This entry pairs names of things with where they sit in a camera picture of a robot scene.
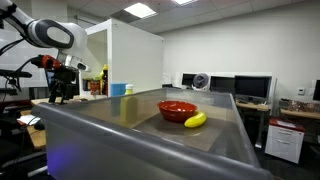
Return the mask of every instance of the office chair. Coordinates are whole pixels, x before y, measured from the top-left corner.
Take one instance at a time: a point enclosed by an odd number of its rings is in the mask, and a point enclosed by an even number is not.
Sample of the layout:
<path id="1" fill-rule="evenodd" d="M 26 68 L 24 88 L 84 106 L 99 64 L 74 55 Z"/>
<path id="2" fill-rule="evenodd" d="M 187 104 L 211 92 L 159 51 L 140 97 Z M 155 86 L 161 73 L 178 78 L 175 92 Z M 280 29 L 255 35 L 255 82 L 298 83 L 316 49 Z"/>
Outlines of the office chair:
<path id="1" fill-rule="evenodd" d="M 12 132 L 19 133 L 21 125 L 17 118 L 20 117 L 20 111 L 31 107 L 30 100 L 0 102 L 0 137 L 4 134 L 13 135 Z"/>
<path id="2" fill-rule="evenodd" d="M 9 171 L 6 163 L 18 157 L 20 148 L 2 139 L 0 139 L 0 147 L 0 179 L 2 179 Z"/>

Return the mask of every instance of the table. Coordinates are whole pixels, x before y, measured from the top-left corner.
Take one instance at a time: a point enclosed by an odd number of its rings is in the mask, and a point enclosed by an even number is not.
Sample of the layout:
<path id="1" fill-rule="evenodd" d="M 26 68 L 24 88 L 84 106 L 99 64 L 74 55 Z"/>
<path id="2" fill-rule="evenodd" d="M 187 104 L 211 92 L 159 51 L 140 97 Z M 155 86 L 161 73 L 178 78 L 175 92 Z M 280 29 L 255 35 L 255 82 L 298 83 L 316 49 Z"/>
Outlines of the table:
<path id="1" fill-rule="evenodd" d="M 247 109 L 255 109 L 260 113 L 260 123 L 259 123 L 259 134 L 258 134 L 258 139 L 256 141 L 255 147 L 257 148 L 262 148 L 262 141 L 261 141 L 261 136 L 262 136 L 262 130 L 263 130 L 263 122 L 264 122 L 264 115 L 265 112 L 268 112 L 270 107 L 265 104 L 253 104 L 253 103 L 240 103 L 239 101 L 236 101 L 236 106 L 240 108 L 247 108 Z"/>
<path id="2" fill-rule="evenodd" d="M 301 112 L 301 111 L 289 111 L 287 109 L 281 109 L 281 114 L 289 115 L 289 116 L 297 116 L 297 117 L 304 117 L 309 118 L 317 121 L 320 123 L 320 113 L 316 112 Z M 318 143 L 320 143 L 320 134 L 318 134 Z"/>
<path id="3" fill-rule="evenodd" d="M 65 103 L 68 102 L 78 102 L 81 99 L 83 99 L 84 97 L 81 96 L 75 96 L 72 100 L 65 100 Z M 35 100 L 31 100 L 31 104 L 32 106 L 35 106 L 39 103 L 42 102 L 48 102 L 49 98 L 46 99 L 35 99 Z M 60 102 L 61 98 L 57 97 L 56 98 L 56 102 Z M 27 111 L 21 111 L 21 116 L 25 116 L 31 113 L 31 110 L 27 110 Z M 43 149 L 46 146 L 46 131 L 45 130 L 36 130 L 34 129 L 34 126 L 28 126 L 27 127 L 27 132 L 30 136 L 30 139 L 32 141 L 32 144 L 34 146 L 35 149 Z"/>

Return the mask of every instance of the white filing cabinet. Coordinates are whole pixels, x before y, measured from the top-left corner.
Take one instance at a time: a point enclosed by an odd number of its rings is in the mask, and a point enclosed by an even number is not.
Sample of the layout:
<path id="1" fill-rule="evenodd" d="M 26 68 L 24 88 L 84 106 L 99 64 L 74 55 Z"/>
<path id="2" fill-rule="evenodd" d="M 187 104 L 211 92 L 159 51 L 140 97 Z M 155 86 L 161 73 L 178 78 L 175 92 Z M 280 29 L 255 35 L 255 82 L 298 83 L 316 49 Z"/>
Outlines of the white filing cabinet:
<path id="1" fill-rule="evenodd" d="M 301 125 L 271 119 L 265 153 L 298 163 L 304 131 Z"/>

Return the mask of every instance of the cabinet drawer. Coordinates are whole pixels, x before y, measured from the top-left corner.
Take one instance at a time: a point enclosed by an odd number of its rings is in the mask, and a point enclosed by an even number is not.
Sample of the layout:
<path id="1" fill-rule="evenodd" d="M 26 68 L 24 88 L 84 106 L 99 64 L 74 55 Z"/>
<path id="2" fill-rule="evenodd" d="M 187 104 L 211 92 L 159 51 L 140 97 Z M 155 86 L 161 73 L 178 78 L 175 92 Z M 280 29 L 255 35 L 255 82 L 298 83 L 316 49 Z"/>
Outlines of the cabinet drawer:
<path id="1" fill-rule="evenodd" d="M 268 137 L 265 153 L 298 163 L 301 145 Z"/>
<path id="2" fill-rule="evenodd" d="M 281 127 L 269 126 L 268 136 L 282 141 L 301 145 L 304 133 L 290 129 L 284 129 Z"/>

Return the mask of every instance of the wall outlet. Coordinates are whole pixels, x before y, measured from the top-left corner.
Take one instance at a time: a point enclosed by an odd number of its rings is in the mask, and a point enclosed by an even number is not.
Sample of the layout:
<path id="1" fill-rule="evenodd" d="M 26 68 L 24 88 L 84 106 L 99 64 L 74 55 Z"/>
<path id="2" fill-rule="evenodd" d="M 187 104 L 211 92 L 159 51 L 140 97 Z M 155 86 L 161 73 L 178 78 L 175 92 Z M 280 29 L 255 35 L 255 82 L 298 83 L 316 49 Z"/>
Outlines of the wall outlet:
<path id="1" fill-rule="evenodd" d="M 298 88 L 298 95 L 303 96 L 305 93 L 305 88 Z"/>
<path id="2" fill-rule="evenodd" d="M 314 90 L 315 90 L 315 88 L 310 88 L 309 89 L 309 96 L 313 96 Z"/>

